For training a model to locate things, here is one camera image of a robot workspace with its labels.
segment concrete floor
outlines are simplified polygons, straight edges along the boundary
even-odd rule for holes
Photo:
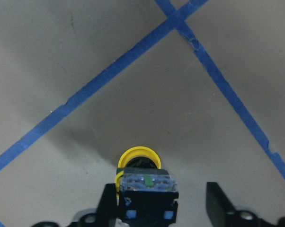
[[[152,0],[0,1],[0,154],[165,19]],[[186,22],[285,160],[285,0],[210,0]],[[178,181],[176,227],[211,226],[207,181],[285,216],[285,180],[173,30],[0,171],[0,222],[68,225],[138,145]]]

